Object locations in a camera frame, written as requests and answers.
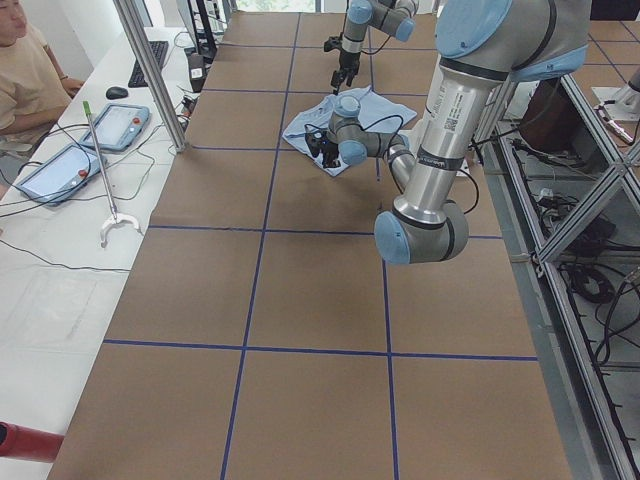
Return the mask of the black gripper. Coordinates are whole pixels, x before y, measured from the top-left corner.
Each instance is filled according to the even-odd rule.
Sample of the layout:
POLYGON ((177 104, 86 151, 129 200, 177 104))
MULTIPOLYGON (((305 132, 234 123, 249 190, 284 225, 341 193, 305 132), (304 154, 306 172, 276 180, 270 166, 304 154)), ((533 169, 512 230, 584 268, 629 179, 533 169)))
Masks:
POLYGON ((323 168, 338 168, 341 166, 338 145, 336 143, 329 140, 322 140, 320 142, 320 151, 322 153, 323 168))
POLYGON ((340 51, 339 70, 333 72, 330 82, 334 95, 340 92, 342 78, 346 79, 347 86, 352 85, 354 78, 359 72, 359 67, 360 52, 349 52, 344 49, 340 51))

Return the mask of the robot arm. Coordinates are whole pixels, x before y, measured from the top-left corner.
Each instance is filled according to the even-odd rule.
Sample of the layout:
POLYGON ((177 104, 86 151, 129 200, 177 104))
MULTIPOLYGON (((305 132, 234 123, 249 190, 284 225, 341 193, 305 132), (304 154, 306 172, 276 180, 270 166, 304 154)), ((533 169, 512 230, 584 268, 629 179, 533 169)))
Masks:
POLYGON ((339 35, 330 36, 323 45, 325 52, 339 52, 339 67, 333 72, 330 85, 337 95, 343 84, 352 85, 359 73, 360 57, 369 28, 406 42, 414 28, 413 17, 419 2, 413 0, 355 0, 349 3, 339 35))
POLYGON ((339 98, 325 146, 348 165, 385 157, 401 190, 375 220, 380 256, 392 264, 451 259, 465 247, 465 214, 448 195, 491 91, 507 80, 561 77, 586 59, 588 1, 449 1, 435 28, 442 73, 415 152, 394 133, 365 130, 359 101, 339 98))

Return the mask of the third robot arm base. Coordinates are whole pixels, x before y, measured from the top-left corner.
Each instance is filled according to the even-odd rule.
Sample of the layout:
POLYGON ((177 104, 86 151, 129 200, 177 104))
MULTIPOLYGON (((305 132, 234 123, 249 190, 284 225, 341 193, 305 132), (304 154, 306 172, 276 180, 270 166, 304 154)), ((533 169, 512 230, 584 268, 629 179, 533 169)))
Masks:
POLYGON ((606 120, 639 119, 639 70, 622 87, 592 87, 591 90, 598 100, 596 109, 606 120))

